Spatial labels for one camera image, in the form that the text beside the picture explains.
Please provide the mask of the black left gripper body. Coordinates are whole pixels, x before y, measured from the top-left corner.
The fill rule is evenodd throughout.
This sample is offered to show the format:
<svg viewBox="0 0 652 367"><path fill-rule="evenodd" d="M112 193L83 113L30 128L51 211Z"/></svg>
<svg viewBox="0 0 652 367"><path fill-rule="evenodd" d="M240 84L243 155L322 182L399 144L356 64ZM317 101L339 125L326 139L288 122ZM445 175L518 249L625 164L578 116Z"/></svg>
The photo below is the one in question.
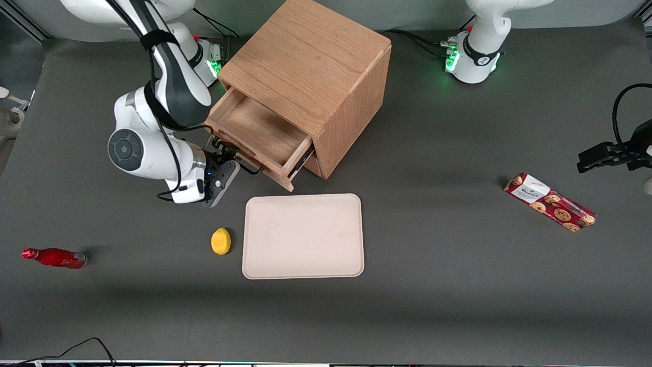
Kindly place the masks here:
<svg viewBox="0 0 652 367"><path fill-rule="evenodd" d="M640 124L629 139L629 150L635 160L629 163L629 170L651 168L651 120Z"/></svg>

